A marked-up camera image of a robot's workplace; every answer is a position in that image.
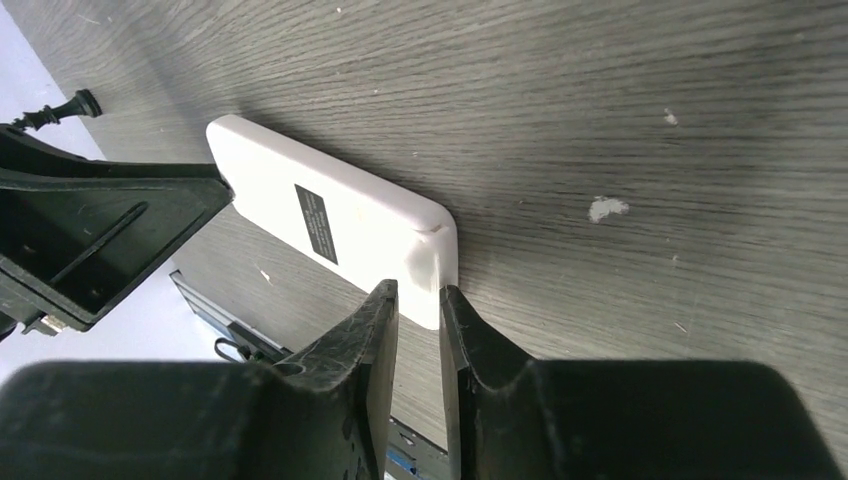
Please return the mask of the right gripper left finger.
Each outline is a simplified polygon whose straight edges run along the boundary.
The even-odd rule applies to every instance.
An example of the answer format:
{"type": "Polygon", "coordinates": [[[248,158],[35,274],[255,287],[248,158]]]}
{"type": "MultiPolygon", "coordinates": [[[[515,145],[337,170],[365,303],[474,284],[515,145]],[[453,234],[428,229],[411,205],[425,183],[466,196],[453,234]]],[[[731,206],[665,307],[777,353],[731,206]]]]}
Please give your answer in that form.
{"type": "Polygon", "coordinates": [[[276,364],[45,362],[1,389],[5,479],[380,479],[398,284],[276,364]]]}

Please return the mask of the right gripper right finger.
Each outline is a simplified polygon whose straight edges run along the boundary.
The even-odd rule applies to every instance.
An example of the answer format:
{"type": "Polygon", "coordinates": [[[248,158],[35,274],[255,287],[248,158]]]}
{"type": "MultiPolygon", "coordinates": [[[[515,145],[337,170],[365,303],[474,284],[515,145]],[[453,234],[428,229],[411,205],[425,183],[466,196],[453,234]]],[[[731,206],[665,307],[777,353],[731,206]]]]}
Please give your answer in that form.
{"type": "Polygon", "coordinates": [[[796,391],[748,361],[540,360],[440,292],[455,479],[838,479],[796,391]]]}

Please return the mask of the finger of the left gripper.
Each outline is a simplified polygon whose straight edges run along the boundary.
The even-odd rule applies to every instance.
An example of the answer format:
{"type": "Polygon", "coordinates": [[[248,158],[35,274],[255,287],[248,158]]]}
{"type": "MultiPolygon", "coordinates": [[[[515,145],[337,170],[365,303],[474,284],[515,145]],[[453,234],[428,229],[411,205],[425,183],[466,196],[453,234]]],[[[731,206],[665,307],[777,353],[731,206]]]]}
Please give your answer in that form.
{"type": "Polygon", "coordinates": [[[212,164],[88,160],[1,129],[1,329],[87,331],[233,199],[212,164]]]}

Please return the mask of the white remote with black window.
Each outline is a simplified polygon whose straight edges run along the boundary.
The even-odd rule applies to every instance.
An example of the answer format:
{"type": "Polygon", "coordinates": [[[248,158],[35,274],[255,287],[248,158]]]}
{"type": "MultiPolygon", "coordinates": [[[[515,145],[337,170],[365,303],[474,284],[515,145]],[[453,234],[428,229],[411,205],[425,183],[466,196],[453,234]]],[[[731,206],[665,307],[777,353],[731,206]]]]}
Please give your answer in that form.
{"type": "Polygon", "coordinates": [[[446,207],[236,115],[206,138],[239,215],[363,291],[396,281],[400,314],[438,329],[439,291],[459,276],[446,207]]]}

